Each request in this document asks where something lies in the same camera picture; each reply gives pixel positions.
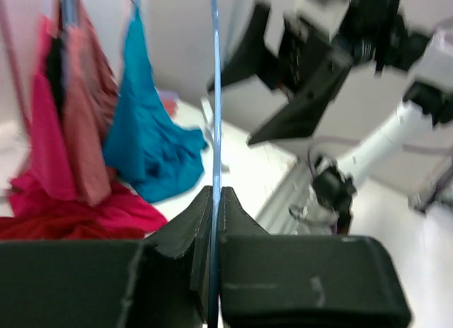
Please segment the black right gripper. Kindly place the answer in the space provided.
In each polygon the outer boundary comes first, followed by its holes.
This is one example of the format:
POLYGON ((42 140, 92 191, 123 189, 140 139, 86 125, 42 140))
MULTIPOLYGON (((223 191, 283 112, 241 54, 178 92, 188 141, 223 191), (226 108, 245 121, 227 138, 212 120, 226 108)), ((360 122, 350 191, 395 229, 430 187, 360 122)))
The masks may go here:
POLYGON ((374 62, 375 72, 408 72, 423 55, 430 34, 407 29, 400 0, 346 0, 349 5, 333 35, 302 12, 284 17, 277 54, 265 44, 271 6, 256 0, 243 37, 221 71, 223 87, 257 76, 288 103, 248 139, 249 145, 311 137, 350 70, 374 62))

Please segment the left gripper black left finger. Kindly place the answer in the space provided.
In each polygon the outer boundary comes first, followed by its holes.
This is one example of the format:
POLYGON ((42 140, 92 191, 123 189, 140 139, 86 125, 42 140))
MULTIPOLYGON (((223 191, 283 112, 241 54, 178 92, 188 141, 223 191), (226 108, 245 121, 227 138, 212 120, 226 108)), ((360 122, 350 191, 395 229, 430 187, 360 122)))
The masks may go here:
POLYGON ((212 189, 146 239, 1 244, 2 327, 201 327, 212 189))

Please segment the light blue wire hanger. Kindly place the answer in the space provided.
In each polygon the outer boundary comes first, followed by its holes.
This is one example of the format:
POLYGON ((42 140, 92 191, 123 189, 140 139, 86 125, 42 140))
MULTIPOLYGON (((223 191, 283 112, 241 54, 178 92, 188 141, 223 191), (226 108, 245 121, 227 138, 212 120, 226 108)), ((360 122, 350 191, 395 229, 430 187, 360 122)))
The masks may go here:
POLYGON ((219 320, 219 204, 222 192, 222 84, 217 0, 210 0, 214 43, 214 141, 212 169, 212 218, 210 232, 210 278, 208 297, 209 328, 218 328, 219 320))

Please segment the dark red t-shirt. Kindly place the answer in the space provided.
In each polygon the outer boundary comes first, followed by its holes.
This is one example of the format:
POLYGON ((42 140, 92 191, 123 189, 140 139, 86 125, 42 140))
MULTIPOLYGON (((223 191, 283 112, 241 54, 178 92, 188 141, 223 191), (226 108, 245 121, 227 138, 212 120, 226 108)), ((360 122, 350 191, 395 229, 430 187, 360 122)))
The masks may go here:
POLYGON ((89 217, 2 217, 1 240, 143 239, 134 228, 106 228, 89 217))

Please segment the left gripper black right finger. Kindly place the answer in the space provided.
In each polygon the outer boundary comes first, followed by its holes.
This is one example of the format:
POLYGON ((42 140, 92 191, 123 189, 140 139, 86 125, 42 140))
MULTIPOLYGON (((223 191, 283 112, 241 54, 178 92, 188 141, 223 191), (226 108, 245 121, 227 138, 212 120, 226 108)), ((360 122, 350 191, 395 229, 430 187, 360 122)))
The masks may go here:
POLYGON ((220 300, 226 327, 407 327, 393 261, 365 236, 272 235, 222 189, 220 300))

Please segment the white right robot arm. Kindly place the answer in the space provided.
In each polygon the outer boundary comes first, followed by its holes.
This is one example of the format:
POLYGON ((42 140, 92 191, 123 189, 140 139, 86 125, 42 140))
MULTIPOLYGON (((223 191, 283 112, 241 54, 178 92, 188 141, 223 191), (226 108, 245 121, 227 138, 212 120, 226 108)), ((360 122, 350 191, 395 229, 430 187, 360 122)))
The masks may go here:
POLYGON ((412 30, 400 0, 306 0, 284 17, 277 53, 265 45, 270 4, 255 2, 243 37, 208 89, 251 77, 287 95, 287 105, 248 143, 311 137, 351 70, 374 63, 413 79, 389 117, 356 147, 294 167, 259 212, 273 234, 347 234, 358 188, 407 141, 452 121, 452 20, 412 30))

